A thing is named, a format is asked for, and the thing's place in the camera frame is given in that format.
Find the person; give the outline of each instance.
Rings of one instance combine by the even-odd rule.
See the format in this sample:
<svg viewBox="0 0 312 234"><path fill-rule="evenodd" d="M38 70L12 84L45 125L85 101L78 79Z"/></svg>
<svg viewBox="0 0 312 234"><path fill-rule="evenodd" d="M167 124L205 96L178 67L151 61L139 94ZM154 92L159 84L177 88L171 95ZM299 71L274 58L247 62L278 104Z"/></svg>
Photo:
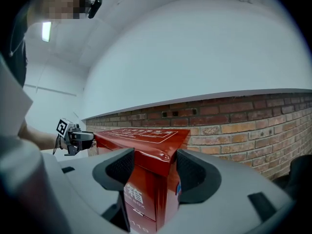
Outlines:
<svg viewBox="0 0 312 234"><path fill-rule="evenodd" d="M90 0L13 0L4 11L6 20L0 39L0 50L13 76L23 87L27 57L24 36L27 29L45 21L61 22L86 16ZM48 134L27 125L24 120L19 137L35 143L40 150L53 149L57 135ZM67 149L63 139L60 147Z"/></svg>

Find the red box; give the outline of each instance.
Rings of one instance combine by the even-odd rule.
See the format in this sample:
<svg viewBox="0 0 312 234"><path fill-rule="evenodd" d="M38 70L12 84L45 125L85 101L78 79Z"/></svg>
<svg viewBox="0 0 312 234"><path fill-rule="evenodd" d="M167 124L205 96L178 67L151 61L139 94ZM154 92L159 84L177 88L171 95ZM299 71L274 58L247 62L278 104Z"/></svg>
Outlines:
<svg viewBox="0 0 312 234"><path fill-rule="evenodd" d="M125 188L130 226L155 233L178 209L176 151L186 148L187 129L118 129L95 133L99 154L134 147L135 168Z"/></svg>

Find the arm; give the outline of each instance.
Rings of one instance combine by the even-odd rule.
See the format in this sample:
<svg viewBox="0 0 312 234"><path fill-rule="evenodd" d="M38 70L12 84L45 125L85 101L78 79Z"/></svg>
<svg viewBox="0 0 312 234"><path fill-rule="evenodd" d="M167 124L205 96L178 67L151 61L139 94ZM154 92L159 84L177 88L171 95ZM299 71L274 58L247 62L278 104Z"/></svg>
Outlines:
<svg viewBox="0 0 312 234"><path fill-rule="evenodd" d="M42 151L54 148L57 135L38 131L37 129L27 125L26 121L24 120L19 130L19 137L35 143ZM61 138L61 145L62 148L67 149L63 138Z"/></svg>

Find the brick wall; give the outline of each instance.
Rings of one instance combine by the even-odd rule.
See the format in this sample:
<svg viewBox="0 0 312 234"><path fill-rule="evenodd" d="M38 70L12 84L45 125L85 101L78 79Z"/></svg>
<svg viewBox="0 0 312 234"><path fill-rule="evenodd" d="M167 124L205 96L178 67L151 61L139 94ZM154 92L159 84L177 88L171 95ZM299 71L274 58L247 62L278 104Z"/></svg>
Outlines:
<svg viewBox="0 0 312 234"><path fill-rule="evenodd" d="M312 94L227 97L144 108L86 121L87 131L188 128L188 149L253 167L269 179L310 154Z"/></svg>

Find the ceiling light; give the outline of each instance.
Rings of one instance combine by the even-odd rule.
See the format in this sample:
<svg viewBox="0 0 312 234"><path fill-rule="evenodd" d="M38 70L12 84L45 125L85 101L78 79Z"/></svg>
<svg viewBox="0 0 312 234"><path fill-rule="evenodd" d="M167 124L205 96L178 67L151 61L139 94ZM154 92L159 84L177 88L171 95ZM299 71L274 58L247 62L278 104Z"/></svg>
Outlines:
<svg viewBox="0 0 312 234"><path fill-rule="evenodd" d="M49 42L51 34L51 22L44 22L42 24L42 40Z"/></svg>

